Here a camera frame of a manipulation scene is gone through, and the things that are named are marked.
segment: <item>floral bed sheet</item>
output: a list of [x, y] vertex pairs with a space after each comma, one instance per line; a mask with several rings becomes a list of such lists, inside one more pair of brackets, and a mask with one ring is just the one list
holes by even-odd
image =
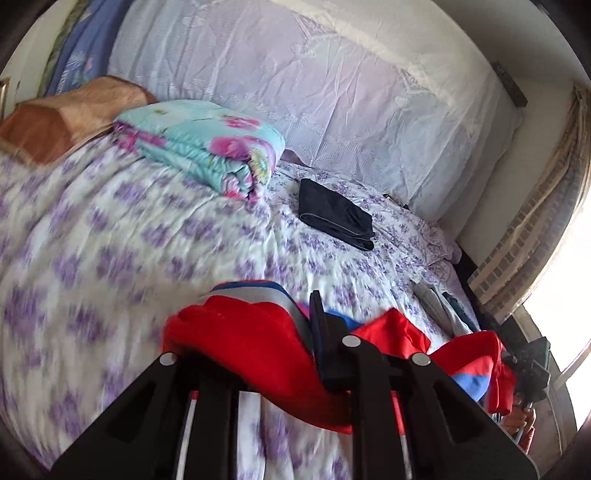
[[[336, 174], [282, 162], [257, 203], [229, 199], [162, 164], [91, 142], [31, 171], [0, 154], [0, 416], [45, 466], [158, 355], [166, 318], [225, 281], [274, 280], [297, 300], [366, 322], [390, 307], [433, 341], [411, 280], [470, 306], [441, 231]], [[374, 218], [361, 252], [297, 219], [298, 180], [347, 196]], [[350, 478], [350, 439], [256, 394], [239, 415], [242, 480]]]

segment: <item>bed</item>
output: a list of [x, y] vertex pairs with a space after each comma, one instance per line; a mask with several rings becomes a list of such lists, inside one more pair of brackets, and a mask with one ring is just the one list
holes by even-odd
[[[221, 197], [123, 152], [110, 135], [36, 170], [0, 154], [0, 417], [45, 467], [158, 355], [166, 318], [219, 283], [274, 280], [297, 301], [318, 289], [327, 307], [363, 323], [395, 307], [432, 349], [449, 339], [413, 296], [413, 281], [449, 292], [475, 318], [452, 266], [460, 249], [431, 220], [459, 212], [453, 225], [461, 228], [470, 210], [460, 210], [462, 199], [475, 204], [519, 121], [480, 52], [431, 2], [400, 6], [401, 18], [428, 14], [435, 30], [429, 43], [424, 26], [401, 28], [400, 46], [387, 50], [395, 57], [381, 48], [396, 37], [377, 35], [380, 44], [355, 37], [375, 26], [363, 15], [343, 17], [346, 8], [355, 12], [348, 1], [328, 17], [315, 2], [244, 2], [267, 19], [254, 30], [246, 22], [246, 31], [236, 30], [237, 19], [250, 18], [239, 3], [136, 0], [108, 70], [159, 100], [211, 100], [278, 128], [308, 166], [279, 162], [261, 201]], [[401, 18], [390, 15], [384, 28]], [[262, 55], [257, 42], [268, 44], [268, 26], [281, 21], [293, 38]], [[254, 43], [240, 50], [236, 32]], [[438, 35], [446, 40], [434, 46]], [[203, 62], [208, 45], [211, 58], [224, 61]], [[426, 55], [429, 45], [442, 57]], [[260, 62], [222, 55], [230, 51]], [[279, 72], [265, 66], [281, 55]], [[441, 66], [457, 58], [465, 63], [442, 78]], [[263, 67], [236, 69], [253, 64]], [[343, 88], [331, 84], [337, 77], [348, 79]], [[343, 141], [352, 135], [357, 142]], [[384, 189], [385, 173], [399, 181]], [[358, 251], [300, 222], [302, 178], [369, 212], [375, 249]], [[239, 478], [350, 478], [348, 437], [306, 425], [256, 394], [244, 394], [240, 409]]]

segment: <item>silver screw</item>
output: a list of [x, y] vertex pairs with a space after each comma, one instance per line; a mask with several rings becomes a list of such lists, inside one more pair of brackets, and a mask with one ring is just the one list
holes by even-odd
[[349, 348], [355, 348], [356, 346], [361, 345], [361, 339], [356, 337], [355, 335], [347, 335], [343, 337], [343, 345], [348, 346]]
[[420, 367], [426, 367], [428, 364], [431, 363], [431, 359], [429, 358], [429, 356], [425, 355], [424, 353], [415, 353], [413, 355], [412, 360], [415, 365], [418, 365]]
[[177, 361], [177, 356], [172, 352], [163, 353], [160, 355], [160, 364], [164, 365], [165, 367], [170, 367], [174, 365]]

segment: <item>folded gray garment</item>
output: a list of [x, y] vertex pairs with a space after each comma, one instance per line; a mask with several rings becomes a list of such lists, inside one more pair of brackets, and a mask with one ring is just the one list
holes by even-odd
[[420, 281], [413, 285], [413, 293], [417, 296], [427, 315], [429, 315], [450, 337], [472, 333], [450, 303], [439, 295], [433, 285]]

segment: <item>teal floral blanket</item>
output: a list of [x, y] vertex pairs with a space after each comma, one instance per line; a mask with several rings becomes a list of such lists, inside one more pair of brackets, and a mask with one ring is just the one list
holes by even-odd
[[285, 140], [270, 125], [202, 100], [128, 110], [115, 121], [118, 145], [185, 172], [215, 191], [256, 201]]

